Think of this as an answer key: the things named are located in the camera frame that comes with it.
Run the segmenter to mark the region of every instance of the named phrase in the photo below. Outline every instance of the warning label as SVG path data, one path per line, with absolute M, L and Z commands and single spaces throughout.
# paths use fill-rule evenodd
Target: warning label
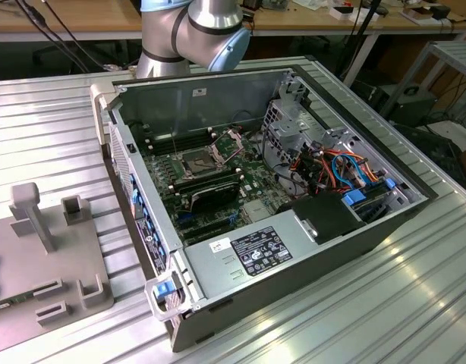
M 292 259 L 272 226 L 231 242 L 247 273 L 258 275 Z

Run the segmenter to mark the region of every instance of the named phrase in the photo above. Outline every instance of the motherboard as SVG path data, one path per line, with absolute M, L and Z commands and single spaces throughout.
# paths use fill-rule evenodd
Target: motherboard
M 147 169 L 185 245 L 268 218 L 292 200 L 295 191 L 288 193 L 276 180 L 260 148 L 257 133 L 227 127 L 144 149 Z

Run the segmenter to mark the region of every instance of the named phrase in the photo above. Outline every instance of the blue latch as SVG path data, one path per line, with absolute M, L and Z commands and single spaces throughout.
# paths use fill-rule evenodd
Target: blue latch
M 137 203 L 138 198 L 139 190 L 136 188 L 134 191 L 132 191 L 132 203 Z
M 352 206 L 355 203 L 363 201 L 367 197 L 359 190 L 351 190 L 345 193 L 343 200 L 348 204 L 348 206 Z
M 396 186 L 396 183 L 392 178 L 386 178 L 385 184 L 390 190 L 393 190 Z
M 174 293 L 176 291 L 176 288 L 173 281 L 166 281 L 164 283 L 157 284 L 156 286 L 154 286 L 153 291 L 156 295 L 156 298 L 160 300 L 161 298 L 164 298 L 165 296 Z

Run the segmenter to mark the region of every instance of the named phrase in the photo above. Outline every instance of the cable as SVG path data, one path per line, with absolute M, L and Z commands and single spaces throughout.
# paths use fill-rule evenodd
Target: cable
M 361 24 L 361 27 L 358 30 L 356 37 L 354 38 L 354 41 L 351 42 L 351 40 L 348 40 L 348 46 L 344 49 L 345 52 L 341 53 L 341 56 L 339 58 L 339 63 L 336 65 L 335 75 L 337 77 L 341 75 L 341 73 L 343 72 L 345 68 L 346 58 L 347 58 L 346 55 L 347 54 L 349 55 L 352 52 L 356 53 L 356 49 L 363 42 L 364 31 L 366 30 L 366 28 L 368 28 L 368 25 L 370 24 L 370 21 L 373 18 L 373 14 L 375 13 L 375 10 L 378 8 L 380 2 L 381 0 L 373 0 L 371 2 L 370 10 L 368 11 L 367 16 L 364 18 L 364 21 Z
M 268 132 L 268 128 L 269 128 L 269 125 L 270 123 L 266 126 L 264 132 L 263 132 L 263 139 L 262 139 L 262 160 L 263 160 L 263 163 L 270 169 L 272 170 L 273 173 L 277 174 L 280 178 L 283 178 L 284 180 L 289 180 L 291 181 L 293 184 L 297 184 L 299 186 L 301 186 L 302 188 L 304 188 L 304 185 L 301 184 L 299 181 L 293 179 L 293 178 L 289 178 L 287 176 L 284 176 L 283 174 L 280 174 L 278 173 L 275 169 L 273 169 L 272 167 L 269 166 L 269 164 L 266 162 L 266 159 L 265 159 L 265 141 L 266 141 L 266 135 L 267 135 L 267 132 Z
M 432 82 L 432 85 L 429 87 L 428 91 L 431 91 L 433 89 L 433 87 L 436 85 L 436 83 L 439 82 L 439 80 L 442 78 L 442 76 L 444 76 L 444 74 L 447 73 L 448 70 L 449 70 L 449 66 L 445 66 L 444 71 L 442 71 L 440 73 L 440 75 L 437 76 L 437 78 Z
M 348 40 L 346 41 L 345 43 L 345 47 L 343 48 L 342 52 L 341 52 L 341 56 L 338 58 L 338 62 L 336 64 L 336 67 L 339 66 L 339 62 L 342 60 L 342 56 L 344 55 L 344 53 L 346 52 L 346 47 L 348 46 L 349 42 L 351 41 L 352 39 L 352 36 L 354 34 L 354 30 L 356 29 L 356 25 L 357 25 L 357 20 L 360 18 L 360 13 L 361 13 L 361 1 L 360 1 L 360 6 L 358 6 L 357 8 L 357 14 L 356 14 L 356 20 L 354 21 L 354 24 L 353 24 L 353 28 L 351 29 L 351 33 L 348 37 Z
M 363 160 L 363 159 L 364 159 L 363 157 L 361 157 L 361 156 L 358 155 L 358 154 L 354 154 L 354 153 L 352 153 L 352 152 L 343 152 L 343 151 L 341 151 L 341 150 L 335 150 L 335 149 L 333 149 L 333 150 L 325 150 L 324 152 L 327 153 L 327 154 L 331 154 L 331 155 L 346 154 L 346 155 L 350 155 L 350 156 L 352 156 L 352 157 L 358 158 L 358 159 L 360 159 L 360 160 Z M 377 182 L 377 181 L 378 181 L 378 177 L 376 177 L 376 176 L 373 174 L 373 172 L 371 171 L 370 166 L 368 165 L 368 162 L 364 162 L 364 164 L 365 164 L 365 166 L 366 166 L 366 171 L 364 171 L 364 172 L 367 174 L 368 178 L 371 179 L 371 182 Z
M 48 32 L 50 32 L 59 41 L 59 44 L 61 44 L 63 46 L 63 48 L 66 49 L 66 51 L 68 51 L 70 54 L 73 55 L 74 59 L 76 59 L 78 62 L 80 62 L 81 66 L 85 69 L 85 71 L 87 73 L 89 73 L 90 70 L 88 69 L 88 67 L 83 63 L 83 61 L 81 61 L 81 58 L 79 58 L 73 51 L 71 51 L 69 49 L 69 47 L 66 45 L 65 41 L 58 34 L 53 32 L 49 27 L 46 27 L 46 29 L 47 29 Z
M 33 16 L 31 17 L 30 14 L 32 14 L 31 10 L 29 10 L 29 12 L 27 12 L 27 9 L 24 7 L 24 5 L 22 5 L 22 2 L 23 0 L 16 0 L 16 4 L 17 6 L 22 10 L 22 12 L 24 13 L 24 16 L 29 20 L 29 22 L 31 22 L 32 25 L 35 26 L 36 29 L 38 29 L 38 31 L 44 35 L 45 38 L 47 38 L 48 41 L 50 41 L 60 52 L 62 52 L 66 57 L 68 57 L 73 63 L 75 63 L 83 73 L 86 73 L 87 72 L 87 69 L 86 69 L 86 66 L 83 67 L 82 66 L 82 63 L 77 61 L 73 55 L 71 54 L 68 54 L 65 49 L 62 49 L 61 46 L 58 44 L 58 42 L 56 42 L 53 38 L 51 38 L 49 36 L 48 33 L 46 33 L 43 29 L 41 29 L 41 27 L 37 24 L 37 22 L 35 22 L 35 14 L 33 14 Z
M 51 11 L 52 15 L 56 18 L 56 20 L 61 24 L 61 26 L 66 30 L 66 32 L 69 34 L 69 36 L 73 39 L 74 44 L 90 59 L 95 63 L 98 67 L 102 68 L 103 70 L 107 71 L 106 67 L 99 63 L 91 54 L 89 54 L 82 46 L 81 44 L 77 41 L 77 39 L 74 37 L 73 33 L 66 27 L 66 25 L 62 22 L 61 18 L 56 14 L 52 6 L 47 2 L 47 0 L 41 0 L 44 5 Z
M 140 60 L 140 58 L 137 58 L 136 60 L 134 60 L 134 61 L 132 61 L 132 62 L 130 62 L 130 63 L 127 63 L 127 64 L 126 64 L 125 66 L 123 66 L 121 69 L 122 69 L 122 70 L 126 70 L 126 69 L 128 69 L 130 66 L 134 66 L 134 65 L 136 65 L 137 63 L 139 63 L 139 60 Z
M 331 179 L 332 187 L 335 188 L 336 187 L 336 179 L 334 178 L 334 174 L 332 174 L 331 169 L 327 165 L 327 162 L 324 160 L 324 158 L 322 159 L 322 161 L 323 161 L 324 169 L 326 170 L 329 178 Z
M 454 99 L 452 100 L 452 102 L 449 104 L 449 106 L 445 109 L 445 113 L 448 113 L 448 111 L 453 108 L 455 106 L 455 104 L 458 103 L 459 99 L 461 98 L 462 95 L 464 95 L 464 93 L 466 92 L 466 87 L 464 88 L 464 90 L 462 91 L 462 93 L 459 94 L 458 96 L 458 93 L 459 93 L 459 87 L 461 87 L 461 81 L 459 81 L 459 86 L 458 86 L 458 89 L 455 91 L 455 95 L 454 95 Z
M 466 81 L 463 82 L 461 85 L 453 86 L 453 87 L 451 87 L 451 88 L 449 88 L 449 89 L 446 89 L 446 90 L 439 96 L 439 99 L 441 99 L 445 94 L 451 92 L 453 89 L 456 89 L 456 88 L 458 88 L 458 87 L 460 87 L 460 86 L 462 86 L 462 85 L 465 85 L 465 84 L 466 84 Z M 425 120 L 428 119 L 430 116 L 432 116 L 432 115 L 430 115 L 430 112 L 433 110 L 433 108 L 434 108 L 435 106 L 436 106 L 436 103 L 433 103 L 432 106 L 430 107 L 429 111 L 426 113 L 426 115 L 420 119 L 420 121 L 422 122 L 422 125 L 423 125 L 423 126 L 425 126 L 426 124 L 428 124 L 427 122 L 425 122 Z
M 344 157 L 347 160 L 349 160 L 352 163 L 352 165 L 354 167 L 356 167 L 356 170 L 357 170 L 358 174 L 360 175 L 361 179 L 364 181 L 364 183 L 371 184 L 370 178 L 361 170 L 361 168 L 358 165 L 357 161 L 352 156 L 346 155 L 346 154 L 336 155 L 334 157 L 334 159 L 332 160 L 332 171 L 334 172 L 334 175 L 336 176 L 336 178 L 338 178 L 341 182 L 344 182 L 347 185 L 350 185 L 351 188 L 353 188 L 351 182 L 349 182 L 348 180 L 342 179 L 342 177 L 339 176 L 339 174 L 338 174 L 337 167 L 336 167 L 336 164 L 335 164 L 335 161 L 336 161 L 336 159 L 338 157 Z
M 354 189 L 353 184 L 349 180 L 345 180 L 343 177 L 341 177 L 338 174 L 337 167 L 336 167 L 336 159 L 341 156 L 342 155 L 337 155 L 336 157 L 332 159 L 332 162 L 331 162 L 332 172 L 334 173 L 335 177 L 338 178 L 338 180 L 340 180 L 344 184 L 347 184 L 353 190 Z

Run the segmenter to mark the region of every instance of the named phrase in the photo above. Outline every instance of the aluminum extrusion table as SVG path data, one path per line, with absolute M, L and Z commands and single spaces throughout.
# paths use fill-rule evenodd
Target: aluminum extrusion table
M 393 105 L 397 102 L 398 98 L 407 89 L 409 83 L 414 79 L 417 72 L 421 69 L 425 61 L 430 55 L 435 55 L 439 61 L 430 70 L 428 75 L 422 81 L 421 86 L 425 89 L 430 89 L 437 74 L 442 70 L 445 65 L 453 67 L 459 73 L 466 76 L 466 42 L 428 42 L 418 55 L 415 62 L 408 69 L 403 79 L 395 88 L 390 98 L 386 101 L 380 115 L 386 117 L 392 110 Z M 466 111 L 466 103 L 460 107 L 456 118 Z
M 90 199 L 115 296 L 108 311 L 0 352 L 0 362 L 466 362 L 466 192 L 319 63 L 283 58 L 239 67 L 289 64 L 315 77 L 439 199 L 371 253 L 172 353 L 143 294 L 91 111 L 93 82 L 130 74 L 0 82 L 0 218 L 8 215 L 8 186 L 18 181 L 39 184 L 43 207 L 71 194 Z M 332 125 L 330 111 L 312 106 Z

